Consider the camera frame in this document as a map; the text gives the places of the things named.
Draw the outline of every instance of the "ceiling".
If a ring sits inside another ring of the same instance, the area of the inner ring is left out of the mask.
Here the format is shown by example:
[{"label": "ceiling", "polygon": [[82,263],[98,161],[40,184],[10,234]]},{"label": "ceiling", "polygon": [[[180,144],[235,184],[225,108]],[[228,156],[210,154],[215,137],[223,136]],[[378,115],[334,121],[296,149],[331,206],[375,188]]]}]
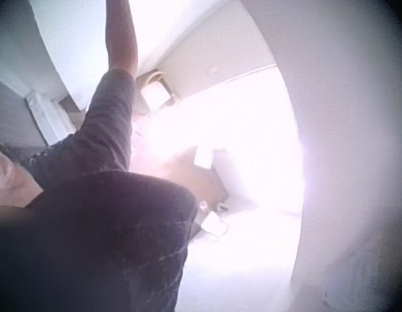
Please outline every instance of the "ceiling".
[{"label": "ceiling", "polygon": [[[139,73],[156,67],[210,13],[226,0],[133,0],[139,45]],[[36,22],[66,89],[84,109],[107,70],[104,0],[30,0]]]}]

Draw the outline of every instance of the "light fixture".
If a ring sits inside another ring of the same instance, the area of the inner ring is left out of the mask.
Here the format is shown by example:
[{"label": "light fixture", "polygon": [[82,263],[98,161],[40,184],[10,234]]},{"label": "light fixture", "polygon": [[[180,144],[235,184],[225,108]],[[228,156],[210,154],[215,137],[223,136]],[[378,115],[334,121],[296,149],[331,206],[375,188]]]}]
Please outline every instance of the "light fixture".
[{"label": "light fixture", "polygon": [[141,94],[151,111],[156,111],[171,99],[169,92],[159,81],[154,81],[143,87]]}]

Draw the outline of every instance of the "shirt sleeve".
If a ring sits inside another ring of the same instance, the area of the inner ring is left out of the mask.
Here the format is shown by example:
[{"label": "shirt sleeve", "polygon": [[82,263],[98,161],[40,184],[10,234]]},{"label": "shirt sleeve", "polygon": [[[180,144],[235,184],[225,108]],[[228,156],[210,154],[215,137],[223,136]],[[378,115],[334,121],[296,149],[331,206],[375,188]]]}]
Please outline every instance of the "shirt sleeve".
[{"label": "shirt sleeve", "polygon": [[135,82],[108,71],[97,86],[80,130],[22,162],[43,189],[102,170],[128,171]]}]

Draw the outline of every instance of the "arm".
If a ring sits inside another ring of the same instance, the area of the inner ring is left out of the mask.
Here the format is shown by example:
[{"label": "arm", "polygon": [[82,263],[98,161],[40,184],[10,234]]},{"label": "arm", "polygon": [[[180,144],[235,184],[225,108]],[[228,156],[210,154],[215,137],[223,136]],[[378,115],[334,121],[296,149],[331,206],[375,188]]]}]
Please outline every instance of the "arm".
[{"label": "arm", "polygon": [[80,130],[22,163],[43,189],[92,172],[129,168],[137,45],[128,1],[107,0],[109,71]]},{"label": "arm", "polygon": [[136,78],[137,41],[129,0],[106,0],[106,11],[105,45],[109,69],[125,70]]}]

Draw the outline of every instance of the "white floor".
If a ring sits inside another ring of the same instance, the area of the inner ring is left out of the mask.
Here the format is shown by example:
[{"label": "white floor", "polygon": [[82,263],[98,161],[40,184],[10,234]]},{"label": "white floor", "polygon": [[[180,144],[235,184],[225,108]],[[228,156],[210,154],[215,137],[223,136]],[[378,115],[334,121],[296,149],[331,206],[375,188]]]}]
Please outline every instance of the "white floor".
[{"label": "white floor", "polygon": [[201,235],[189,247],[177,312],[283,311],[301,218],[253,209],[229,215],[220,240]]}]

